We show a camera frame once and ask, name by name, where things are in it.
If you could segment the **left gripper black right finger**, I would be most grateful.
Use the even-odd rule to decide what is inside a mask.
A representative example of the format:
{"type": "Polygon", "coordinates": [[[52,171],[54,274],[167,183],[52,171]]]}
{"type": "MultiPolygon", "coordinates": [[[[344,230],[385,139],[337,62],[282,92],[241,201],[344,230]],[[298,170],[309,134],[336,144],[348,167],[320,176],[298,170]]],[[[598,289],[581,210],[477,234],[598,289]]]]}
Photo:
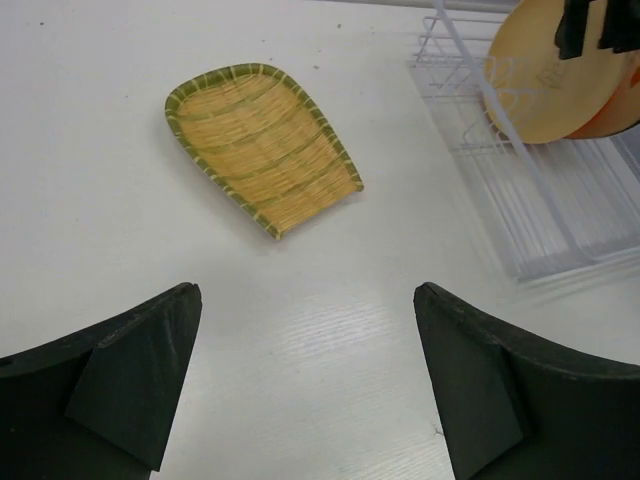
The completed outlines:
{"type": "Polygon", "coordinates": [[[639,369],[557,344],[427,282],[414,310],[458,479],[635,479],[639,369]]]}

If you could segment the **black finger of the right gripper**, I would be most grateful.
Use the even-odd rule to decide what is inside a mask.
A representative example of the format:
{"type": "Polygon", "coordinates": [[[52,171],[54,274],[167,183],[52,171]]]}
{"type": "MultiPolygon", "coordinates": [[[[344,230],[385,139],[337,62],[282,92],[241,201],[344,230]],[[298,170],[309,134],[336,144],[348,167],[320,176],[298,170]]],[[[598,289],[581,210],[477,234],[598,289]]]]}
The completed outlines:
{"type": "Polygon", "coordinates": [[[598,48],[615,54],[639,50],[639,11],[639,0],[608,0],[598,48]]]}
{"type": "Polygon", "coordinates": [[[583,53],[590,0],[565,0],[554,36],[560,60],[578,58],[583,53]]]}

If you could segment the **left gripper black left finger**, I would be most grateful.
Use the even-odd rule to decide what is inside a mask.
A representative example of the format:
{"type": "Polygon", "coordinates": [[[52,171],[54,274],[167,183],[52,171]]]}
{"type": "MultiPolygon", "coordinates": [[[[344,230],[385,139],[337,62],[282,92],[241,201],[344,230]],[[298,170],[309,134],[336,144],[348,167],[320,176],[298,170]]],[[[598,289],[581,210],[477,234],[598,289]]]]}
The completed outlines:
{"type": "Polygon", "coordinates": [[[161,468],[197,337],[199,287],[1,360],[4,479],[148,479],[161,468]]]}

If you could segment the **round yellow plate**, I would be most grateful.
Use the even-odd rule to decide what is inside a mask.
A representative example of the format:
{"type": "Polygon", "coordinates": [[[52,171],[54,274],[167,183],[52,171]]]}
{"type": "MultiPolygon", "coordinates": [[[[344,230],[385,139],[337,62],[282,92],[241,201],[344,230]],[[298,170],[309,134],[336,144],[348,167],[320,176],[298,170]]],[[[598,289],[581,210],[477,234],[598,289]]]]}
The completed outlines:
{"type": "Polygon", "coordinates": [[[590,1],[583,53],[560,60],[554,36],[564,1],[522,1],[497,31],[484,63],[484,106],[501,132],[521,142],[567,139],[612,97],[639,50],[599,49],[607,1],[590,1]]]}

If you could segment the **orange round plate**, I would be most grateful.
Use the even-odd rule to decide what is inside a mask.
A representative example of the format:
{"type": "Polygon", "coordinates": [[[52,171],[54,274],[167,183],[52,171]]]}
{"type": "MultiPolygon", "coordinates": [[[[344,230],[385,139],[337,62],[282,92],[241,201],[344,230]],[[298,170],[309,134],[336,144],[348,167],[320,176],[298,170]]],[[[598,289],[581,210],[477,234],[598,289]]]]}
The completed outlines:
{"type": "Polygon", "coordinates": [[[604,107],[584,126],[567,136],[567,139],[582,140],[608,137],[639,123],[639,57],[625,72],[621,83],[604,107]]]}

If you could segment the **green yellow woven-pattern plate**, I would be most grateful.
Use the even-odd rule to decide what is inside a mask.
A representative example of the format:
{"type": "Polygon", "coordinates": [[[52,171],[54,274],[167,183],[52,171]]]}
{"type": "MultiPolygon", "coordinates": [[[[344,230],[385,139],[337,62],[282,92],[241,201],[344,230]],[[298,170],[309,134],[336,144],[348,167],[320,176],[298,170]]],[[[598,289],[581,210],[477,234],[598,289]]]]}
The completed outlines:
{"type": "Polygon", "coordinates": [[[194,163],[276,240],[364,188],[316,102],[275,66],[198,75],[170,92],[164,113],[194,163]]]}

